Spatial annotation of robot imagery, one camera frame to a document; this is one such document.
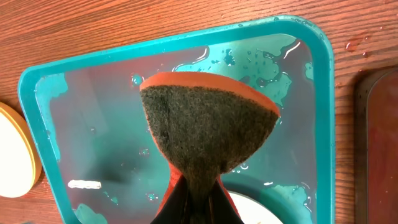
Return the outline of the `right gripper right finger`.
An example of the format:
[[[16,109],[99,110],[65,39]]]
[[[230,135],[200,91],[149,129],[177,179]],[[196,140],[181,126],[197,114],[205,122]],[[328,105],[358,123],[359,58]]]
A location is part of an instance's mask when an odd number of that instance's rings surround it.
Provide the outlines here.
[[[218,181],[215,182],[208,197],[207,223],[243,224]]]

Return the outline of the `yellow plate top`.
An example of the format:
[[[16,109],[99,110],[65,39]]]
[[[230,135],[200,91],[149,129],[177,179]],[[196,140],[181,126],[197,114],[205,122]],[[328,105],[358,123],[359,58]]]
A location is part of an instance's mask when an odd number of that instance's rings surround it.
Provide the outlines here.
[[[1,196],[21,197],[36,184],[42,164],[25,119],[1,103]]]

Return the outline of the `light blue plate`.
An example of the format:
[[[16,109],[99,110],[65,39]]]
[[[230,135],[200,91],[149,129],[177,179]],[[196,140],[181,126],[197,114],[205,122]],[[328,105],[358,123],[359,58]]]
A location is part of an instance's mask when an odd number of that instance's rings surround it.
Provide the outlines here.
[[[228,192],[245,224],[282,224],[282,222],[259,202],[239,194]]]

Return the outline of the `teal plastic tray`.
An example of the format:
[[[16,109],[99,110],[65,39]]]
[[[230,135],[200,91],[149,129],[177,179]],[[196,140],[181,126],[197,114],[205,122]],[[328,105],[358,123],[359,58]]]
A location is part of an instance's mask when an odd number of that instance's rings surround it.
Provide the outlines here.
[[[170,169],[150,135],[140,86],[159,72],[210,72],[270,98],[265,144],[222,176],[233,197],[282,223],[335,221],[334,58],[297,16],[203,29],[37,65],[18,96],[65,223],[150,223]]]

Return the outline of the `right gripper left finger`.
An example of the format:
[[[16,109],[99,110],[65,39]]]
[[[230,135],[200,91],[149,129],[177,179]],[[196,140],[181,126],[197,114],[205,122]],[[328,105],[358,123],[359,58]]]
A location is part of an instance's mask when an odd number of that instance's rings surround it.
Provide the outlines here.
[[[189,224],[189,207],[187,181],[181,176],[164,206],[150,224]]]

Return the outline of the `black rectangular tray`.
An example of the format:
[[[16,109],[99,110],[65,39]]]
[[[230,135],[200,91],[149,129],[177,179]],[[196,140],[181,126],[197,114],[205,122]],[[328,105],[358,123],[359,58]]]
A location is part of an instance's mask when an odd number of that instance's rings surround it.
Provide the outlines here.
[[[397,68],[354,86],[355,223],[397,223]]]

